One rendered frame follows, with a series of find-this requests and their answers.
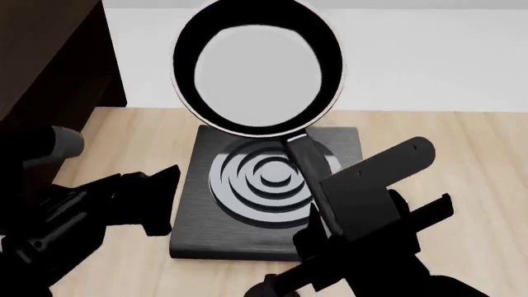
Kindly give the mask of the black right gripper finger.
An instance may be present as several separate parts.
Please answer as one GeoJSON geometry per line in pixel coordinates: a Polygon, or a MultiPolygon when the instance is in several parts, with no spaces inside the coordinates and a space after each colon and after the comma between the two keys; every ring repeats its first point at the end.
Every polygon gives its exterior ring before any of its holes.
{"type": "Polygon", "coordinates": [[[429,228],[444,219],[448,219],[453,214],[454,207],[451,197],[445,193],[439,199],[411,212],[409,220],[413,228],[429,228]]]}
{"type": "Polygon", "coordinates": [[[314,202],[310,204],[309,222],[305,232],[308,241],[311,243],[323,243],[331,237],[331,233],[314,202]]]}

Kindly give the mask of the grey ringed burner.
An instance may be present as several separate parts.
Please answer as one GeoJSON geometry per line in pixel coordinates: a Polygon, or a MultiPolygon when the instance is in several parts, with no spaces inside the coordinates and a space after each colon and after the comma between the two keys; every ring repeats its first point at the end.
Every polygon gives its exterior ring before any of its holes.
{"type": "Polygon", "coordinates": [[[216,204],[240,222],[267,229],[307,224],[312,195],[300,170],[276,139],[239,139],[211,163],[216,204]]]}

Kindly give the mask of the black frying pan grey base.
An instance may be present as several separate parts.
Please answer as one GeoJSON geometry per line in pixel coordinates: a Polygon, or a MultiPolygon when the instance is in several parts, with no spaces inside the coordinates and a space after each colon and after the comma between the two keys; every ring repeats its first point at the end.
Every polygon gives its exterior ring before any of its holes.
{"type": "Polygon", "coordinates": [[[333,234],[342,230],[319,184],[331,170],[307,129],[338,99],[344,70],[332,27],[300,0],[214,0],[172,50],[187,110],[225,133],[281,140],[333,234]]]}

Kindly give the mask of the black electric hot plate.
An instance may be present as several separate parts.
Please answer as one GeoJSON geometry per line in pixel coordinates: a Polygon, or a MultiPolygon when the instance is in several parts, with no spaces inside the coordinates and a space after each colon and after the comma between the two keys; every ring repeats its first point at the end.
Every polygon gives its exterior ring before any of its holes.
{"type": "Polygon", "coordinates": [[[250,138],[223,133],[207,125],[198,128],[171,234],[171,257],[264,262],[298,259],[293,237],[306,224],[287,229],[245,224],[226,214],[211,195],[211,163],[227,145],[239,139],[250,138]]]}

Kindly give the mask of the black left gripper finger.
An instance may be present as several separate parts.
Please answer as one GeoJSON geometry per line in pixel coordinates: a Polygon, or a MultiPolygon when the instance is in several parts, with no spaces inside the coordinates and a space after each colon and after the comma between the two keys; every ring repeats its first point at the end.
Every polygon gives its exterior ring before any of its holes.
{"type": "Polygon", "coordinates": [[[151,200],[143,208],[142,226],[149,237],[164,237],[171,233],[173,198],[151,200]]]}
{"type": "Polygon", "coordinates": [[[178,165],[172,165],[160,172],[145,177],[143,193],[154,200],[170,201],[174,200],[181,171],[178,165]]]}

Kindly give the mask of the dark brown wooden cabinet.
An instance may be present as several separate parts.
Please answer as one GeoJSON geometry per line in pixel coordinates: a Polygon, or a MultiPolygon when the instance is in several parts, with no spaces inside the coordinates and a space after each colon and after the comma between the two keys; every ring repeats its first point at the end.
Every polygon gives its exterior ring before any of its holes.
{"type": "Polygon", "coordinates": [[[0,0],[0,135],[126,105],[102,0],[0,0]]]}

